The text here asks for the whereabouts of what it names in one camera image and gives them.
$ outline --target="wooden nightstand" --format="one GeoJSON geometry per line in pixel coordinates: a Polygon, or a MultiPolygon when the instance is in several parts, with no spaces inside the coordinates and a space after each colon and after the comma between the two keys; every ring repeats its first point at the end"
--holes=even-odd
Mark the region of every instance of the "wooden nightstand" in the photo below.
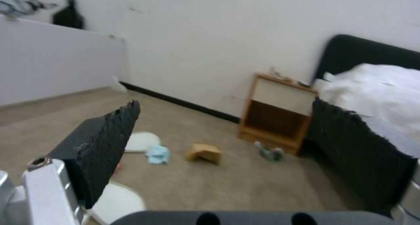
{"type": "Polygon", "coordinates": [[[297,155],[317,96],[313,89],[256,74],[243,110],[238,137],[281,147],[297,155]]]}

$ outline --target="white paper plate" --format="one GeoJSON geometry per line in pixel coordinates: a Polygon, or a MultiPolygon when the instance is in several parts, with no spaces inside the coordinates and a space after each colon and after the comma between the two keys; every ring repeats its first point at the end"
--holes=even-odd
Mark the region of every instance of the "white paper plate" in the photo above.
{"type": "Polygon", "coordinates": [[[157,135],[150,132],[133,133],[127,142],[125,152],[144,153],[152,146],[159,146],[160,139],[157,135]]]}
{"type": "Polygon", "coordinates": [[[101,225],[109,225],[123,216],[144,210],[146,206],[137,192],[110,181],[99,200],[87,213],[101,225]]]}

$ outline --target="dark hole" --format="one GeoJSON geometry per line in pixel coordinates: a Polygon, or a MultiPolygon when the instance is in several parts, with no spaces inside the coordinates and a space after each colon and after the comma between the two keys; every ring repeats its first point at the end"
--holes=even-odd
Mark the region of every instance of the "dark hole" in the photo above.
{"type": "Polygon", "coordinates": [[[32,161],[32,165],[36,166],[36,165],[42,164],[44,161],[45,161],[45,158],[38,158],[32,161]]]}
{"type": "Polygon", "coordinates": [[[315,219],[306,213],[295,213],[291,217],[292,225],[317,225],[315,219]]]}
{"type": "Polygon", "coordinates": [[[203,213],[197,219],[196,225],[220,225],[219,218],[213,213],[203,213]]]}

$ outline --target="screw hole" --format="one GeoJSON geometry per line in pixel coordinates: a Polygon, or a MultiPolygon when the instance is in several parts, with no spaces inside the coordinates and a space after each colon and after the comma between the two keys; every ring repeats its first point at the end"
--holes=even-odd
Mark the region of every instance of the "screw hole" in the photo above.
{"type": "Polygon", "coordinates": [[[32,165],[38,166],[38,165],[42,164],[43,162],[45,162],[45,158],[41,157],[41,158],[38,158],[38,159],[34,159],[32,161],[32,165]]]}

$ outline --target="carpet floor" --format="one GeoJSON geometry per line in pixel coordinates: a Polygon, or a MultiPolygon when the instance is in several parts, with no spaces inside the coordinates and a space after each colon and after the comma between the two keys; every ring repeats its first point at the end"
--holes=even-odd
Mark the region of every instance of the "carpet floor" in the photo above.
{"type": "Polygon", "coordinates": [[[126,153],[111,180],[136,190],[148,210],[357,210],[358,200],[312,149],[269,162],[237,138],[237,124],[137,92],[96,89],[0,109],[0,169],[16,185],[27,162],[61,142],[83,120],[132,99],[141,104],[134,132],[158,135],[171,151],[167,165],[126,153]],[[215,144],[220,165],[187,162],[193,142],[215,144]]]}

